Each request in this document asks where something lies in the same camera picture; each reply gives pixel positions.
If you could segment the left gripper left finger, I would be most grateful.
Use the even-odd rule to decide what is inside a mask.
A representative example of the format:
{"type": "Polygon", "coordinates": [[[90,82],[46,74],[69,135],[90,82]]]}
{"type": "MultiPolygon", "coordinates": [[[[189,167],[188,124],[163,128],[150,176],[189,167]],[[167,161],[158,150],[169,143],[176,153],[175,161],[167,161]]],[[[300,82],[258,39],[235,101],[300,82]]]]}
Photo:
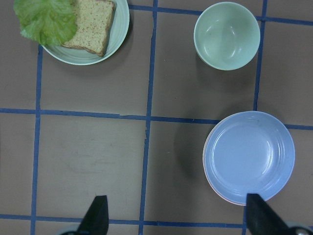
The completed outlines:
{"type": "Polygon", "coordinates": [[[76,230],[62,235],[106,235],[109,230],[109,209],[106,195],[96,196],[76,230]]]}

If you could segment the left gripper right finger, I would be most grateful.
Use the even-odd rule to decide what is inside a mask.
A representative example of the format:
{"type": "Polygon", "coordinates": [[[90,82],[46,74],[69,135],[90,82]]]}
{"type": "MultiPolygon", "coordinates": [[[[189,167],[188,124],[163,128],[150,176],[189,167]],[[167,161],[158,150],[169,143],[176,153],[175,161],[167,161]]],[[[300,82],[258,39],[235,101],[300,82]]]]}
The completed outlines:
{"type": "Polygon", "coordinates": [[[288,224],[256,193],[246,196],[246,226],[252,235],[311,235],[301,224],[288,224]]]}

